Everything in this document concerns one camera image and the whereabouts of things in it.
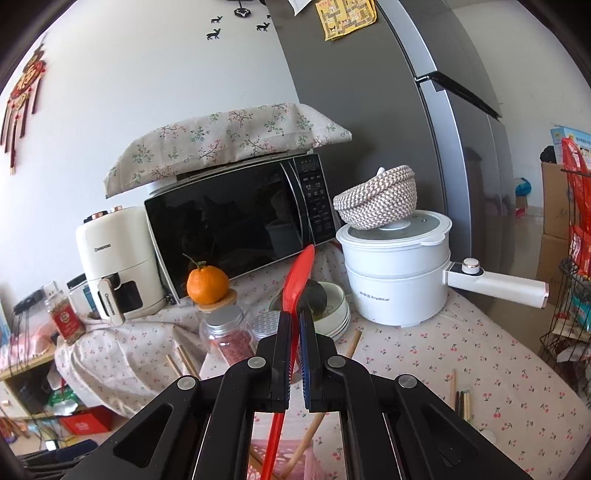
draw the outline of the jar lid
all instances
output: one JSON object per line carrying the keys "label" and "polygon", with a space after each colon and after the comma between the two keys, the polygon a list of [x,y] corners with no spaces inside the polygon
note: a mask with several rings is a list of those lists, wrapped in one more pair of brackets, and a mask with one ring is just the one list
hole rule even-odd
{"label": "jar lid", "polygon": [[405,248],[415,245],[437,245],[445,240],[452,221],[441,213],[415,210],[402,220],[371,230],[357,230],[345,225],[336,234],[337,240],[357,248]]}
{"label": "jar lid", "polygon": [[244,319],[238,305],[226,305],[206,315],[203,321],[214,335],[224,335],[234,330]]}
{"label": "jar lid", "polygon": [[259,316],[252,319],[250,322],[251,330],[257,340],[277,333],[280,315],[281,312],[272,310],[270,312],[261,313]]}
{"label": "jar lid", "polygon": [[86,274],[85,273],[81,273],[77,277],[72,278],[66,285],[71,290],[74,287],[77,287],[78,285],[80,285],[81,283],[84,283],[85,281],[86,281]]}

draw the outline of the microwave oven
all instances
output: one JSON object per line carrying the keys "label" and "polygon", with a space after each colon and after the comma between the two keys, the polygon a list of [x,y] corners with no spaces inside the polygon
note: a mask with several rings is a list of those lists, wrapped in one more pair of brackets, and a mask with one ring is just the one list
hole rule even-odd
{"label": "microwave oven", "polygon": [[202,171],[144,202],[163,280],[179,301],[198,262],[229,278],[335,237],[317,154]]}

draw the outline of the chopstick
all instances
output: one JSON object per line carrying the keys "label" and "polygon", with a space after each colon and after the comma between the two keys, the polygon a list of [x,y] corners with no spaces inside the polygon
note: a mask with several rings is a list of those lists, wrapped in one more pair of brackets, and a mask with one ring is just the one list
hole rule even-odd
{"label": "chopstick", "polygon": [[[353,354],[355,353],[355,349],[357,348],[357,344],[359,343],[359,340],[361,340],[361,330],[356,330],[355,335],[353,336],[353,341],[351,341],[351,344],[349,345],[349,348],[347,349],[347,352],[345,353],[345,357],[347,357],[347,358],[353,357]],[[312,439],[313,439],[314,435],[316,434],[316,430],[318,430],[318,428],[320,427],[320,424],[322,423],[322,420],[324,419],[325,415],[326,415],[326,412],[322,412],[322,413],[317,413],[314,416],[314,420],[312,420],[310,427],[308,427],[308,430],[306,430],[306,434],[304,435],[304,438],[302,438],[300,444],[295,449],[295,452],[291,455],[290,461],[287,462],[285,467],[283,467],[283,470],[281,471],[281,476],[283,478],[287,478],[289,476],[291,471],[295,468],[297,462],[304,455],[304,452],[310,446],[310,443],[312,442]]]}
{"label": "chopstick", "polygon": [[177,347],[177,352],[180,355],[180,358],[183,361],[184,366],[187,367],[189,374],[194,376],[195,378],[197,378],[197,380],[201,380],[201,378],[199,377],[199,374],[197,373],[197,369],[195,368],[195,365],[193,365],[193,362],[191,361],[191,359],[187,355],[187,352],[185,351],[185,349],[182,345],[179,345]]}
{"label": "chopstick", "polygon": [[177,374],[177,377],[182,377],[183,374],[181,373],[180,368],[177,366],[176,363],[174,363],[173,358],[169,354],[166,355],[166,360],[168,361],[168,363],[170,364],[170,366],[174,370],[174,373]]}
{"label": "chopstick", "polygon": [[449,399],[447,404],[455,410],[454,402],[456,401],[456,384],[457,384],[457,376],[456,376],[456,369],[452,370],[452,379],[449,382]]}
{"label": "chopstick", "polygon": [[465,394],[466,394],[466,401],[464,402],[464,408],[466,410],[466,416],[465,416],[464,420],[466,420],[468,423],[470,423],[470,421],[472,419],[472,402],[470,400],[470,390],[466,390]]}

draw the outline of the spice bottle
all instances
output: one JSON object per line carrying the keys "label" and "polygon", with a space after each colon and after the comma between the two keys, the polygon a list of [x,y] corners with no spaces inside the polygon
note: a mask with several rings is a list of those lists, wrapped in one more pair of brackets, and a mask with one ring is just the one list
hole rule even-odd
{"label": "spice bottle", "polygon": [[238,305],[226,305],[206,315],[199,335],[209,353],[222,357],[229,366],[254,355],[252,333]]}
{"label": "spice bottle", "polygon": [[72,304],[63,291],[61,291],[55,282],[43,287],[46,294],[45,307],[51,316],[53,323],[56,324],[62,337],[68,345],[74,344],[86,329],[84,324],[74,312]]}

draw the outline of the avocado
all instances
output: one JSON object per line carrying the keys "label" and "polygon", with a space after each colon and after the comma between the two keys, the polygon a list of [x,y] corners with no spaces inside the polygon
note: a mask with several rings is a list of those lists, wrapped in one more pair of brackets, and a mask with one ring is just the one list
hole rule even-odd
{"label": "avocado", "polygon": [[[277,294],[277,296],[271,300],[271,304],[269,305],[269,311],[273,310],[281,310],[283,301],[283,288]],[[322,318],[322,314],[326,309],[326,304],[328,302],[328,298],[326,296],[326,292],[324,291],[324,287],[320,285],[316,280],[309,279],[306,282],[306,287],[302,292],[300,299],[297,303],[297,312],[300,313],[303,308],[306,306],[310,308],[312,311],[312,317],[314,320],[318,320]]]}

